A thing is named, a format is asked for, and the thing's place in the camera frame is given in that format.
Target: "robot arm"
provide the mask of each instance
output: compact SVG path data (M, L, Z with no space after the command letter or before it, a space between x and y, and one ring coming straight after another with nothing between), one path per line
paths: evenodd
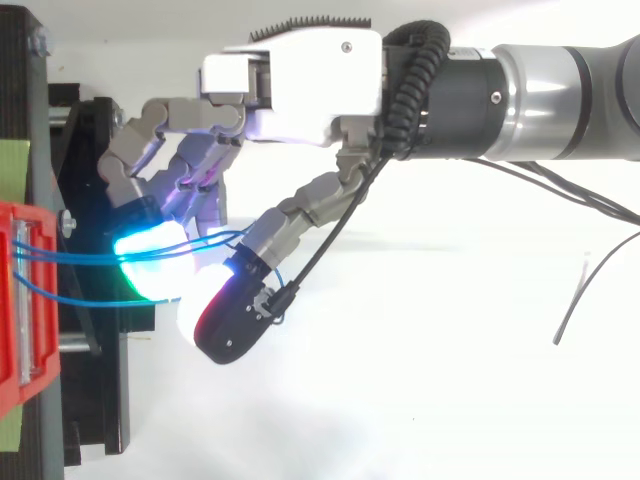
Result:
M281 313L273 302L280 292L268 291L264 278L306 230L342 218L380 160L383 132L386 138L402 122L411 133L404 159L638 158L640 38L608 49L503 45L492 52L445 42L438 59L437 49L420 49L418 23L384 42L364 21L311 23L290 21L207 57L200 99L149 102L100 162L124 228L167 218L184 225L194 216L215 224L224 221L216 186L244 138L343 141L338 172L267 210L228 260L234 275L211 292L195 329L196 344L217 363L246 353ZM417 104L420 88L428 96ZM403 117L399 104L417 114ZM164 131L188 135L169 169L145 183L137 174Z

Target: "blue wire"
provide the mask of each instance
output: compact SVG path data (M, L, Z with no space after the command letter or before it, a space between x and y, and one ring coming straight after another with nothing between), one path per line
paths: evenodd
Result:
M218 232L216 234L213 235L208 235L206 237L202 237L202 238L196 238L194 240L189 240L188 242L183 242L183 243L179 243L177 245L172 245L170 247L165 247L165 248L159 248L156 250L148 250L145 252L136 252L136 253L128 253L128 254L124 254L124 255L115 255L115 254L82 254L82 253L58 253L58 252L52 252L51 250L44 250L42 248L36 248L36 247L32 247L31 245L27 245L24 243L20 243L17 241L13 241L13 245L21 248L22 250L26 250L28 252L34 252L34 253L39 253L41 255L47 256L47 257L56 257L56 258L68 258L68 259L95 259L95 258L100 258L100 259L115 259L115 260L124 260L124 259L129 259L129 258L137 258L137 257L148 257L148 256L154 256L157 254L161 254L164 252L170 252L172 250L176 250L178 248L181 247L186 247L188 245L192 245L194 243L201 243L201 242L206 242L209 240L213 240L215 238L218 237L222 237L225 235L232 235L234 236L234 238L237 238L240 235L245 235L247 233L247 231L252 227L253 225L250 225L249 227L245 228L244 230L227 230L225 232ZM181 252L183 255L190 253L190 251L186 251L186 252Z
M153 305L173 303L180 300L179 298L174 298L173 300L157 300L157 301L156 300L130 300L130 301L122 301L122 302L92 302L89 300L78 300L75 298L60 297L58 295L54 295L53 293L47 292L46 290L43 290L35 286L29 280L27 280L26 278L24 278L23 276L19 275L16 272L13 272L13 276L16 280L18 280L20 283L22 283L24 286L26 286L30 290L33 290L38 295L42 295L43 297L48 298L49 300L53 300L54 302L57 302L57 303L73 305L75 307L86 307L86 308L150 307Z
M282 278L282 274L280 273L280 270L278 270L277 268L274 270L274 273L276 274L276 277L278 277L278 282L280 282L280 288L284 288L284 279ZM280 320L274 321L274 325L282 325L284 323L284 319L285 319L285 315L287 314L287 312L284 312L282 314L282 318Z
M134 258L102 258L100 255L83 255L83 258L78 259L67 259L67 257L60 258L60 255L26 255L23 253L14 253L13 256L15 258L21 258L24 260L31 260L36 262L43 263L57 263L62 265L83 265L83 266L110 266L110 265L121 265L123 263L136 263L136 262L152 262L156 260L167 260L170 258L181 257L183 255L187 255L190 253L198 253L206 250L211 250L213 248L221 247L223 245L229 245L229 242L237 239L240 235L233 235L230 238L227 238L223 241L217 243L211 243L209 245L204 245L202 247L194 248L193 250L187 250L184 252L176 252L176 253L167 253L163 255L155 255L155 256L145 256L145 257L134 257Z

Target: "green tape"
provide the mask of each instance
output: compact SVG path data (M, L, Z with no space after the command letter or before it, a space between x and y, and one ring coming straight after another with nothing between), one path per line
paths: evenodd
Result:
M28 140L0 139L0 201L24 203L29 167ZM22 432L22 405L0 419L0 452L17 452Z
M0 201L24 203L29 148L28 140L0 140Z
M15 407L0 420L0 452L20 450L22 405Z

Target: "white background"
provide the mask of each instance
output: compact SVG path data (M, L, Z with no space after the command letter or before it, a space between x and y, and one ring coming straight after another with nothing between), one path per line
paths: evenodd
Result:
M628 0L25 3L57 39L50 81L81 82L130 115L155 96L193 95L206 54L292 15L370 16L382 33L432 18L454 44L482 47L605 46L640 32ZM329 150L248 145L227 176L232 223L333 165ZM637 165L553 167L640 208ZM175 309L158 309L151 340L129 340L130 447L108 459L85 448L67 475L639 478L640 245L611 261L551 344L584 253L593 267L632 232L480 166L393 164L286 324L241 361L213 364L179 336ZM285 277L325 234L305 237Z

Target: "red bracket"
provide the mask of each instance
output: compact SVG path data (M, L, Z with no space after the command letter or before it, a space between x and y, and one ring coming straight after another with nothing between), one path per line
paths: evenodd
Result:
M31 294L30 382L21 385L19 368L20 344L15 292L18 281L13 277L13 226L23 220L29 224L32 247L56 252L56 216L42 208L0 203L0 418L16 405L44 390L60 373L58 351L58 305L36 293ZM57 294L55 263L30 262L30 281L39 288Z

